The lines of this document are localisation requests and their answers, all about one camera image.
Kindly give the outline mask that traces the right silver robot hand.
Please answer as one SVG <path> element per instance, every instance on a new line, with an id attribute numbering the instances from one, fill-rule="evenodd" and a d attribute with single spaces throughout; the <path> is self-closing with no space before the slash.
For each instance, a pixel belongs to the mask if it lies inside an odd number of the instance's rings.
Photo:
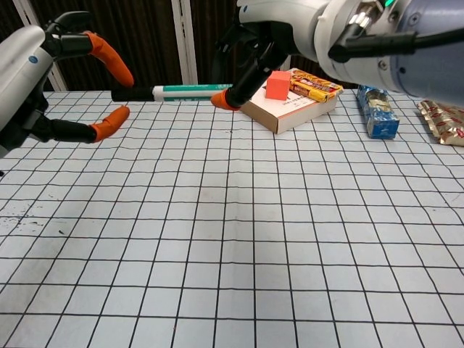
<path id="1" fill-rule="evenodd" d="M 237 0 L 232 23 L 216 42 L 212 82 L 224 77 L 227 58 L 239 42 L 247 53 L 232 86 L 211 97 L 215 107 L 236 111 L 246 104 L 287 57 L 316 62 L 314 34 L 330 0 Z"/>

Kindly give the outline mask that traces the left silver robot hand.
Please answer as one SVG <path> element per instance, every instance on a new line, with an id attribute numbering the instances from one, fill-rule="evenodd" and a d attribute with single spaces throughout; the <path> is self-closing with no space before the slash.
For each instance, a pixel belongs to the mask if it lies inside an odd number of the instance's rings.
<path id="1" fill-rule="evenodd" d="M 40 142 L 96 143 L 113 135 L 128 119 L 127 107 L 91 125 L 46 116 L 49 103 L 44 85 L 57 60 L 92 55 L 121 85 L 134 85 L 130 70 L 102 37 L 76 31 L 90 20 L 87 11 L 65 12 L 43 28 L 25 26 L 0 43 L 0 159 L 28 137 Z"/>

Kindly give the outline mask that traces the green white marker body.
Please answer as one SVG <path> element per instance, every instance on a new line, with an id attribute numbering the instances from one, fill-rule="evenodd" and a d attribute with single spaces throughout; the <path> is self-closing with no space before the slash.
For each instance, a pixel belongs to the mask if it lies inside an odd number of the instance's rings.
<path id="1" fill-rule="evenodd" d="M 156 102 L 209 101 L 212 96 L 231 86 L 231 84 L 155 86 L 152 94 Z"/>

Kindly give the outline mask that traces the black marker cap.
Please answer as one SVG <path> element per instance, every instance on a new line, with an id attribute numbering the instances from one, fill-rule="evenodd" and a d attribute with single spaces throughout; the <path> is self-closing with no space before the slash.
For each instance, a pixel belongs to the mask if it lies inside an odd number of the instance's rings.
<path id="1" fill-rule="evenodd" d="M 153 102 L 152 87 L 118 88 L 111 91 L 114 102 Z"/>

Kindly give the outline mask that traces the orange cube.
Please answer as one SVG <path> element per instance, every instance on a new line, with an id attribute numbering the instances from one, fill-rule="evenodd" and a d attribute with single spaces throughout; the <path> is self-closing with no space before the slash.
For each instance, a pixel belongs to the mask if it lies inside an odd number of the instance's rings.
<path id="1" fill-rule="evenodd" d="M 275 70 L 266 81 L 265 97 L 280 101 L 287 100 L 291 85 L 291 72 Z"/>

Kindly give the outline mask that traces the yellow snack package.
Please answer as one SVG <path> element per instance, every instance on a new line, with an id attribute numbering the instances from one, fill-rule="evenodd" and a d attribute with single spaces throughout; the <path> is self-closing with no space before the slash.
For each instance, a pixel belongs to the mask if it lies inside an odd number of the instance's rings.
<path id="1" fill-rule="evenodd" d="M 317 102 L 326 103 L 344 91 L 342 86 L 303 70 L 293 68 L 289 72 L 290 91 Z"/>

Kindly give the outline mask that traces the white flat cardboard box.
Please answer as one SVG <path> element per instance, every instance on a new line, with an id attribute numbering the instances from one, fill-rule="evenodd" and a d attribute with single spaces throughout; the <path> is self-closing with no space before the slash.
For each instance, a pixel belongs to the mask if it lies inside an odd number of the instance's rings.
<path id="1" fill-rule="evenodd" d="M 263 83 L 241 111 L 274 134 L 280 134 L 329 113 L 336 107 L 337 101 L 335 97 L 320 103 L 292 91 L 286 101 L 268 99 L 266 83 Z"/>

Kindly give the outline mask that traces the blue cookie package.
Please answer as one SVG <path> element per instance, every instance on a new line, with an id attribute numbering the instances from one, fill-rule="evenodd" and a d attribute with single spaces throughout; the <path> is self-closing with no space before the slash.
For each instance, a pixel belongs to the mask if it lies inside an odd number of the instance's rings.
<path id="1" fill-rule="evenodd" d="M 396 137 L 399 118 L 391 108 L 386 90 L 359 85 L 357 101 L 370 138 L 389 140 Z"/>

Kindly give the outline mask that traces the gold foil snack bag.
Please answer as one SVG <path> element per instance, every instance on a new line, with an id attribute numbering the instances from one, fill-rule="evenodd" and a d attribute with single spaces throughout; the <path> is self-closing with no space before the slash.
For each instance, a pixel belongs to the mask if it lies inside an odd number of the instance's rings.
<path id="1" fill-rule="evenodd" d="M 418 110 L 440 144 L 464 146 L 464 108 L 424 100 Z"/>

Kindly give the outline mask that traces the checked light blue tablecloth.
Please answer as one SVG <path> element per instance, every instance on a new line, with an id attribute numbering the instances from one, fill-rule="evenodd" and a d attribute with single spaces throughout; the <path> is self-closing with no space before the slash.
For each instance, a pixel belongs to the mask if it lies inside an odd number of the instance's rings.
<path id="1" fill-rule="evenodd" d="M 132 103 L 98 144 L 0 159 L 0 348 L 464 348 L 464 148 L 353 91 L 274 135 Z"/>

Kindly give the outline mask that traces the white partition frame post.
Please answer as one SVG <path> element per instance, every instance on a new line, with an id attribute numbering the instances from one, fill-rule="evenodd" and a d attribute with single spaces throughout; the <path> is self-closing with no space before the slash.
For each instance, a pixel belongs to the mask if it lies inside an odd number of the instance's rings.
<path id="1" fill-rule="evenodd" d="M 24 25 L 41 25 L 30 0 L 12 0 L 12 2 Z M 49 80 L 55 91 L 68 90 L 65 79 L 63 78 L 57 63 L 52 65 L 49 73 Z"/>
<path id="2" fill-rule="evenodd" d="M 175 37 L 178 58 L 181 68 L 182 83 L 192 85 L 198 83 L 196 52 L 194 45 L 194 29 L 190 0 L 170 0 L 173 11 Z"/>

